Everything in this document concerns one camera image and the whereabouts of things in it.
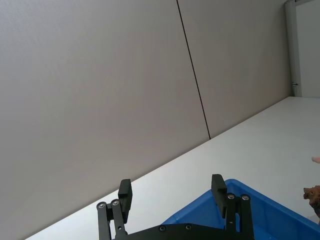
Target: blue plastic bin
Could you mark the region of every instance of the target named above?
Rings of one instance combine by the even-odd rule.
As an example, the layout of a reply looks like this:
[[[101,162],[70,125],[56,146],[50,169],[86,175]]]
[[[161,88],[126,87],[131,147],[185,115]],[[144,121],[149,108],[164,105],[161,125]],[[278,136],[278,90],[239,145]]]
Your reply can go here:
[[[256,240],[320,240],[320,226],[316,223],[235,179],[226,180],[225,184],[228,192],[251,197]],[[163,224],[186,223],[221,229],[224,227],[225,220],[221,218],[211,190],[176,212]]]

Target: white table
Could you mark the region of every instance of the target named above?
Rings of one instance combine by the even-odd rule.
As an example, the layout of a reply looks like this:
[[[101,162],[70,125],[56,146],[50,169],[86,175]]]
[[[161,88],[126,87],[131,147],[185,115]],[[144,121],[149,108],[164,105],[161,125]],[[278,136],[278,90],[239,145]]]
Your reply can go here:
[[[303,199],[303,188],[320,184],[320,165],[311,161],[312,156],[320,156],[320,98],[288,97],[133,181],[126,230],[133,233],[161,224],[209,190],[214,173],[237,179],[305,217],[313,216]],[[96,204],[110,202],[117,192],[28,240],[98,240]]]

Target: gray wall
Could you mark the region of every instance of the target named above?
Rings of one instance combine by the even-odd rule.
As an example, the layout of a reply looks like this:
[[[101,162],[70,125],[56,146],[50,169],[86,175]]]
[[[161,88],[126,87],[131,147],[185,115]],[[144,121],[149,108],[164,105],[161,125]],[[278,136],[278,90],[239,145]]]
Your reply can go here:
[[[181,0],[211,137],[291,94],[285,0]]]
[[[211,136],[288,96],[281,3],[180,1]],[[0,22],[1,239],[209,139],[176,1],[0,1]]]

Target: blue bin rim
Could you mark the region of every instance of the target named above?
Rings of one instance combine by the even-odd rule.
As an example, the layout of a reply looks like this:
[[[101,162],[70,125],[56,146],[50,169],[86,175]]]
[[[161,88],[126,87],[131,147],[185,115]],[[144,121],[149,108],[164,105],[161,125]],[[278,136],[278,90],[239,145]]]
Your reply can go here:
[[[243,184],[242,182],[236,180],[236,179],[228,179],[225,181],[225,184],[228,187],[228,184],[234,184],[237,186],[241,186],[241,188],[245,191],[247,191],[250,195],[250,193],[252,195],[254,195],[256,198],[260,199],[261,201],[271,205],[273,208],[289,215],[291,218],[296,219],[297,221],[299,221],[301,224],[305,225],[308,228],[312,228],[313,230],[320,232],[320,225],[316,224],[315,222],[309,220],[308,218],[301,216],[300,214],[290,210],[289,208],[281,205],[280,203],[270,199],[269,197],[263,195],[262,193],[254,190],[253,188]]]

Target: brown toy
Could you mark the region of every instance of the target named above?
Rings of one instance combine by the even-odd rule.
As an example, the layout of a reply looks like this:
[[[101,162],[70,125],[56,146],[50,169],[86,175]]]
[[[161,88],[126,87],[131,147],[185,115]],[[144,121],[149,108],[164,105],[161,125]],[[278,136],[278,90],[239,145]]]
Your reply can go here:
[[[320,219],[320,186],[317,185],[311,188],[304,188],[303,192],[303,198],[309,199],[309,205],[314,209],[315,214]]]

